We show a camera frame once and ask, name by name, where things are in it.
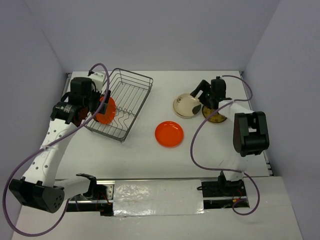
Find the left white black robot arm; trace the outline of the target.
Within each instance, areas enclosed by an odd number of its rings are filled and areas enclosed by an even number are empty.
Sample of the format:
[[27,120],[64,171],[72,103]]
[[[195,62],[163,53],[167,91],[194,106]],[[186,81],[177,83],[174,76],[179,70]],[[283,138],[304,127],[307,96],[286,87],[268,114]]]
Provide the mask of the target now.
[[40,147],[41,153],[21,179],[12,179],[10,192],[23,206],[55,213],[63,201],[82,195],[90,200],[97,196],[96,177],[78,173],[74,178],[56,180],[57,171],[73,133],[89,113],[94,113],[104,97],[102,74],[75,77],[70,91],[53,107],[49,129]]

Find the orange plate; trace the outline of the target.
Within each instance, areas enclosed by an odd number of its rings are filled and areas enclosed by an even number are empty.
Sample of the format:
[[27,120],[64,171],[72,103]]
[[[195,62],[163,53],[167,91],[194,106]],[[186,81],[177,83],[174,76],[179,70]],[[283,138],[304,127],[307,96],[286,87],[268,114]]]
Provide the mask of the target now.
[[116,115],[116,103],[112,97],[109,98],[105,113],[98,113],[93,119],[103,125],[110,124]]
[[163,147],[175,148],[184,139],[183,128],[174,121],[161,122],[155,129],[156,141]]

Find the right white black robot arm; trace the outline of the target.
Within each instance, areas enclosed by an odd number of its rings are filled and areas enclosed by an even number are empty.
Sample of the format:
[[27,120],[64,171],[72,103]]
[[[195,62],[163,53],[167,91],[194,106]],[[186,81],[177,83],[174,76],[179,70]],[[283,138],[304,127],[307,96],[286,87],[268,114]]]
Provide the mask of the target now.
[[246,98],[228,97],[223,76],[217,76],[211,81],[202,80],[191,92],[191,96],[198,97],[204,107],[212,110],[211,117],[220,114],[232,122],[231,147],[237,154],[237,159],[232,166],[217,169],[220,172],[217,191],[223,196],[240,194],[251,158],[261,155],[270,146],[266,114],[240,105],[241,102],[252,99],[252,92]]

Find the yellow patterned plate brown rim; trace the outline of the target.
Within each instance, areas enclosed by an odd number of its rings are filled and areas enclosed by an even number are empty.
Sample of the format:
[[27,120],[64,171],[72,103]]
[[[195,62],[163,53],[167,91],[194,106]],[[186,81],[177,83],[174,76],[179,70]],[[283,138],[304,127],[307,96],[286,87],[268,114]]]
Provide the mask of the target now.
[[[202,109],[201,109],[201,113],[205,119],[208,118],[214,111],[215,111],[215,109],[210,109],[210,108],[206,107],[205,105],[203,105]],[[212,115],[208,119],[208,121],[213,124],[220,124],[226,120],[227,120],[227,117],[225,117],[224,115],[221,115],[219,113]]]

